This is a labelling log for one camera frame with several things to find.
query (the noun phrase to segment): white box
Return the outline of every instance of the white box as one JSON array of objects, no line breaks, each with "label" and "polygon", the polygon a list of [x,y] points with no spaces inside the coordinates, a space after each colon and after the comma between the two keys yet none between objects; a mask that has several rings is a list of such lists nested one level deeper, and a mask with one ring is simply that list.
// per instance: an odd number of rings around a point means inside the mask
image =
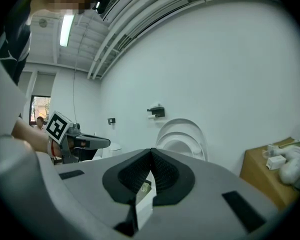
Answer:
[{"label": "white box", "polygon": [[277,155],[273,157],[269,157],[266,161],[266,167],[268,167],[270,170],[276,170],[279,169],[281,166],[283,166],[286,163],[286,159],[282,155]]}]

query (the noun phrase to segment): person's arm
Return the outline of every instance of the person's arm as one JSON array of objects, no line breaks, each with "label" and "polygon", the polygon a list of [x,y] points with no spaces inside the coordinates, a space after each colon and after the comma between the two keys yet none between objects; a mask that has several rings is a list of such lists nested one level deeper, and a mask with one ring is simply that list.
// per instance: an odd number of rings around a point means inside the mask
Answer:
[{"label": "person's arm", "polygon": [[[12,136],[28,142],[34,151],[48,153],[49,136],[44,132],[34,129],[19,117],[12,130]],[[53,150],[55,156],[61,157],[60,147],[55,141],[53,142]]]}]

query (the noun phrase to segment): wire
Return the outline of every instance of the wire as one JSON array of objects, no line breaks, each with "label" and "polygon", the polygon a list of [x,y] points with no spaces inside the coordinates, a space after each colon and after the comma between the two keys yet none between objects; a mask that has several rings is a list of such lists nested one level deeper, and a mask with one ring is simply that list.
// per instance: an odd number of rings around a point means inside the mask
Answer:
[{"label": "wire", "polygon": [[92,17],[89,20],[89,23],[86,25],[84,34],[81,38],[80,44],[79,44],[79,49],[78,49],[78,53],[76,55],[76,60],[75,60],[75,66],[74,66],[74,72],[73,72],[73,88],[72,88],[72,98],[73,98],[73,111],[74,111],[74,119],[75,119],[75,123],[77,123],[77,116],[76,116],[76,106],[75,106],[75,78],[76,78],[76,69],[77,69],[77,63],[78,63],[78,57],[79,57],[79,53],[80,53],[80,49],[81,49],[81,45],[82,45],[82,41],[84,40],[84,38],[86,37],[87,31],[88,31],[88,27],[91,23],[91,21],[93,20],[93,18],[95,17],[96,13],[93,12],[92,13]]}]

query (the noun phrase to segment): toilet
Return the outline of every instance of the toilet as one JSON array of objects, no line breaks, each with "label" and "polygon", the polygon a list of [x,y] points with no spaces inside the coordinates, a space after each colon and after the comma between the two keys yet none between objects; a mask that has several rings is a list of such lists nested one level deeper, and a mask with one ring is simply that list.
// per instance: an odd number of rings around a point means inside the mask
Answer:
[{"label": "toilet", "polygon": [[121,146],[117,143],[111,143],[110,146],[106,148],[100,148],[96,151],[92,160],[98,160],[101,158],[110,158],[122,154]]},{"label": "toilet", "polygon": [[208,161],[207,140],[200,127],[191,120],[176,118],[160,129],[156,148]]}]

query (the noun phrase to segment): ceiling light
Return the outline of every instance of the ceiling light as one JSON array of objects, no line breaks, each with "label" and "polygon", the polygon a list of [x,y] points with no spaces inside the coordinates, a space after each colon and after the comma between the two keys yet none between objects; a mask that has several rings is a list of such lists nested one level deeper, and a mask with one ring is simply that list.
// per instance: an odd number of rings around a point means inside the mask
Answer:
[{"label": "ceiling light", "polygon": [[71,26],[74,21],[74,15],[65,15],[62,22],[60,45],[67,47],[69,43],[69,35],[71,31]]}]

